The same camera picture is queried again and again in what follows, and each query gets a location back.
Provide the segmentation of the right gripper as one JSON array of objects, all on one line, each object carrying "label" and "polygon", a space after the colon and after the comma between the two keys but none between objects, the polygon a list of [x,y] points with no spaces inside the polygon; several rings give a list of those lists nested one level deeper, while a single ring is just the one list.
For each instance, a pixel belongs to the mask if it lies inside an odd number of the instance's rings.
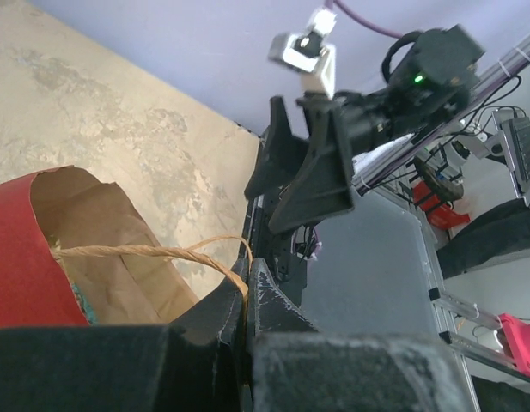
[{"label": "right gripper", "polygon": [[250,200],[289,185],[269,220],[274,234],[353,210],[349,142],[376,135],[376,98],[371,94],[337,92],[328,99],[305,93],[296,104],[304,112],[308,141],[292,133],[283,97],[271,97],[265,145],[244,190]]}]

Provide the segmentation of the red paper bag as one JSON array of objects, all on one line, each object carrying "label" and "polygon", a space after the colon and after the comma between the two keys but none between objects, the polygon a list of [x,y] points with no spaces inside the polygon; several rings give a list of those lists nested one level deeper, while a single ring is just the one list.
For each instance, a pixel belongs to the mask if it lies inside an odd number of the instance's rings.
[{"label": "red paper bag", "polygon": [[174,260],[222,273],[203,253],[159,244],[124,191],[78,167],[40,171],[0,184],[0,329],[88,326],[71,284],[97,325],[166,324],[197,304]]}]

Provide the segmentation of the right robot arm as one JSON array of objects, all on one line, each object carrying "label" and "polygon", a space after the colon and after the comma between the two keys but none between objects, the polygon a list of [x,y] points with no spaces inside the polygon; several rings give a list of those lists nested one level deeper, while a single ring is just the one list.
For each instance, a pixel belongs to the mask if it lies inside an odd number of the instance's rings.
[{"label": "right robot arm", "polygon": [[271,97],[265,147],[246,199],[285,189],[269,220],[274,234],[353,210],[353,158],[408,134],[426,136],[459,114],[478,83],[476,63],[483,53],[459,26],[408,33],[383,59],[383,89],[331,97],[307,92],[297,100],[306,140],[293,135],[283,97]]}]

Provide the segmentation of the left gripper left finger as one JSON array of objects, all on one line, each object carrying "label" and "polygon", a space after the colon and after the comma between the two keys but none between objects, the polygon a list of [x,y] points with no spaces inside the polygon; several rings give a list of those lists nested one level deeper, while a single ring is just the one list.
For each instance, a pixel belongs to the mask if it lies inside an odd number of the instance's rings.
[{"label": "left gripper left finger", "polygon": [[241,292],[170,324],[0,330],[0,411],[238,411]]}]

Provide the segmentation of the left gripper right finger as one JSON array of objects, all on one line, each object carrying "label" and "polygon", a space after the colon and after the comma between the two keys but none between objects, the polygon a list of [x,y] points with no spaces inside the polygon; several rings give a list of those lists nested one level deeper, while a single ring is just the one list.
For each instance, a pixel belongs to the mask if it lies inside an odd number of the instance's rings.
[{"label": "left gripper right finger", "polygon": [[319,331],[262,258],[249,275],[249,353],[256,411],[472,411],[448,347],[400,334]]}]

